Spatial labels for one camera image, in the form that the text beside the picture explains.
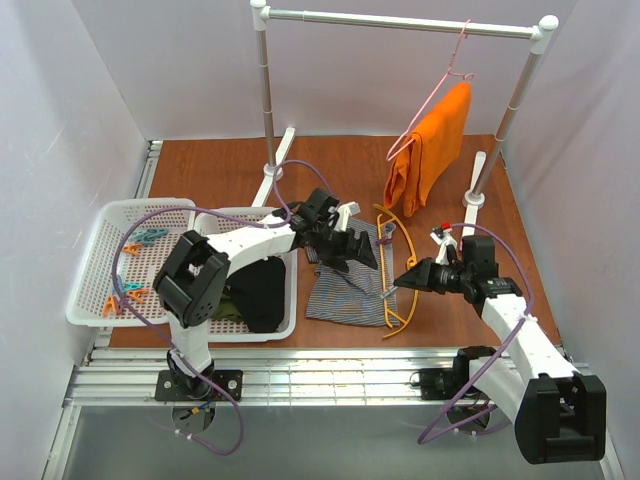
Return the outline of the yellow plastic hanger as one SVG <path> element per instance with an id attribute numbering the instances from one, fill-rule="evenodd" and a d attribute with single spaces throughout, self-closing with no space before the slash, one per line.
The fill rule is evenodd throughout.
<path id="1" fill-rule="evenodd" d="M 391 238 L 390 236 L 387 235 L 387 230 L 386 230 L 386 226 L 390 224 L 394 224 L 403 235 L 404 240 L 409 249 L 409 256 L 405 261 L 405 270 L 408 271 L 411 267 L 413 267 L 418 262 L 418 259 L 417 259 L 417 253 L 414 246 L 414 242 L 411 238 L 411 235 L 409 234 L 407 227 L 404 225 L 404 223 L 400 220 L 400 218 L 395 213 L 391 212 L 384 206 L 380 204 L 374 204 L 373 208 L 377 211 L 377 216 L 376 216 L 377 240 L 379 238 L 385 238 L 385 237 Z M 391 267 L 393 266 L 393 261 L 391 260 L 391 255 L 385 253 L 385 247 L 390 246 L 391 244 L 383 245 L 383 246 L 377 245 L 378 251 L 380 254 L 379 271 L 380 271 L 380 278 L 381 278 L 381 289 L 382 289 L 381 293 L 385 290 L 388 290 L 389 288 L 394 287 L 392 285 L 393 278 L 391 274 Z M 389 306 L 390 298 L 392 296 L 386 299 L 381 299 L 383 303 L 384 322 L 386 327 L 389 329 L 389 332 L 384 334 L 382 337 L 384 341 L 398 336 L 411 324 L 411 321 L 414 318 L 414 315 L 416 313 L 417 306 L 418 306 L 418 292 L 415 291 L 413 293 L 411 305 L 407 315 L 401 316 L 399 313 L 394 311 Z"/>

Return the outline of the white clothespin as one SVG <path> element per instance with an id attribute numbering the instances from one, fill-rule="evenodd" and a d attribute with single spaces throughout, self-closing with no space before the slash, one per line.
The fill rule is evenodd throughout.
<path id="1" fill-rule="evenodd" d="M 388 290 L 385 290 L 380 294 L 380 298 L 381 299 L 386 299 L 386 298 L 394 295 L 395 292 L 396 292 L 396 288 L 395 287 L 389 288 Z"/>

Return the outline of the grey striped underwear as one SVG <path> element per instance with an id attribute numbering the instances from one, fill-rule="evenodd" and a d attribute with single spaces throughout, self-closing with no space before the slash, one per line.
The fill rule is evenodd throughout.
<path id="1" fill-rule="evenodd" d="M 347 262 L 344 273 L 318 264 L 316 281 L 305 316 L 314 320 L 364 327 L 383 327 L 384 302 L 381 267 L 369 268 L 358 261 Z"/>

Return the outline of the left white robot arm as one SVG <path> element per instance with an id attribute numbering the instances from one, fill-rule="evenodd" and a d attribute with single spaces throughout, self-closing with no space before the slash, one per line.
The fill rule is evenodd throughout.
<path id="1" fill-rule="evenodd" d="M 341 272 L 357 261 L 378 267 L 367 232 L 348 225 L 352 207 L 317 188 L 304 202 L 272 211 L 263 220 L 222 234 L 183 233 L 153 282 L 169 319 L 172 381 L 187 397 L 212 391 L 214 363 L 207 321 L 225 292 L 247 300 L 242 315 L 284 314 L 286 269 L 278 256 L 311 247 L 322 264 Z"/>

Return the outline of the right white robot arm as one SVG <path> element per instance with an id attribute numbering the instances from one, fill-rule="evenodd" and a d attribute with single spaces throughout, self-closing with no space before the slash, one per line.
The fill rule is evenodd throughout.
<path id="1" fill-rule="evenodd" d="M 552 344 L 531 313 L 531 300 L 499 273 L 496 236 L 468 235 L 455 247 L 441 243 L 438 257 L 420 260 L 395 286 L 415 292 L 459 294 L 496 334 L 498 348 L 459 350 L 453 362 L 455 392 L 440 416 L 478 391 L 514 427 L 530 464 L 600 461 L 605 455 L 607 392 Z"/>

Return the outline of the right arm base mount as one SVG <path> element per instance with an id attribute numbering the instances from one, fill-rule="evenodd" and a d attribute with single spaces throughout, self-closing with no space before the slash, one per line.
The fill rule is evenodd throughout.
<path id="1" fill-rule="evenodd" d="M 422 368 L 410 375 L 410 387 L 424 401 L 450 400 L 460 388 L 452 368 Z"/>

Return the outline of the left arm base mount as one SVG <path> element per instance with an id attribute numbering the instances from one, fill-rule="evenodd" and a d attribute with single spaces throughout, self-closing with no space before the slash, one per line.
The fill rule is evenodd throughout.
<path id="1" fill-rule="evenodd" d="M 244 372 L 242 370 L 216 370 L 211 380 L 235 401 L 240 401 Z M 206 402 L 226 401 L 226 398 L 210 386 L 203 393 L 187 393 L 178 386 L 170 370 L 162 370 L 157 377 L 154 400 L 158 402 Z"/>

